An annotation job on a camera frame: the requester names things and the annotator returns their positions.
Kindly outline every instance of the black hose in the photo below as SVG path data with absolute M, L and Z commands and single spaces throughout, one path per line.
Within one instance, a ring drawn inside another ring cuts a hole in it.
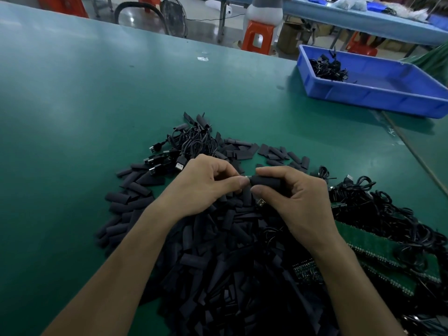
M 162 22 L 162 25 L 164 26 L 164 30 L 165 30 L 165 34 L 167 35 L 171 35 L 167 26 L 167 23 L 165 21 L 165 17 L 163 16 L 163 14 L 160 12 L 160 10 L 158 10 L 156 7 L 154 7 L 152 4 L 150 3 L 146 3 L 146 2 L 136 2 L 136 1 L 127 1 L 127 2 L 123 2 L 121 4 L 119 4 L 117 6 L 117 8 L 115 8 L 114 11 L 114 20 L 115 23 L 117 25 L 119 25 L 118 23 L 118 16 L 120 16 L 120 12 L 125 9 L 125 8 L 129 8 L 129 7 L 137 7 L 137 8 L 147 8 L 152 10 L 154 13 L 156 13 L 159 17 L 160 20 Z

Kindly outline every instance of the fingernail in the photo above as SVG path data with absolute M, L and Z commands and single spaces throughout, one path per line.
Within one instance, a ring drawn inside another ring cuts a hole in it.
M 244 177 L 244 176 L 240 176 L 238 180 L 240 182 L 241 188 L 248 186 L 250 183 L 249 178 Z
M 256 195 L 256 196 L 260 196 L 261 195 L 261 188 L 260 185 L 254 185 L 250 188 L 250 191 Z

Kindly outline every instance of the forearm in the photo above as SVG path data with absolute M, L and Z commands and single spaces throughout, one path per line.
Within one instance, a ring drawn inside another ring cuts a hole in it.
M 165 237 L 175 223 L 168 214 L 157 201 L 151 204 L 43 335 L 126 335 Z
M 354 252 L 337 238 L 333 246 L 314 255 L 325 280 L 342 335 L 404 335 L 370 282 Z

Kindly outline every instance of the left hand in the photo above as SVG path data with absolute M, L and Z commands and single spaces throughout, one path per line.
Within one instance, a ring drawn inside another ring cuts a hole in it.
M 177 221 L 203 212 L 222 195 L 247 185 L 249 179 L 227 161 L 200 154 L 187 163 L 156 201 Z

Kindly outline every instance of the hand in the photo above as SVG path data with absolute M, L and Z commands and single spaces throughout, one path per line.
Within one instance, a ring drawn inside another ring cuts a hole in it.
M 247 185 L 249 179 L 225 160 L 200 154 L 187 163 L 157 201 L 179 220 L 204 211 L 222 195 Z
M 251 191 L 277 210 L 292 235 L 311 254 L 341 239 L 333 219 L 325 180 L 289 166 L 257 168 L 256 173 L 281 178 L 291 189 L 290 198 L 263 185 L 255 185 Z

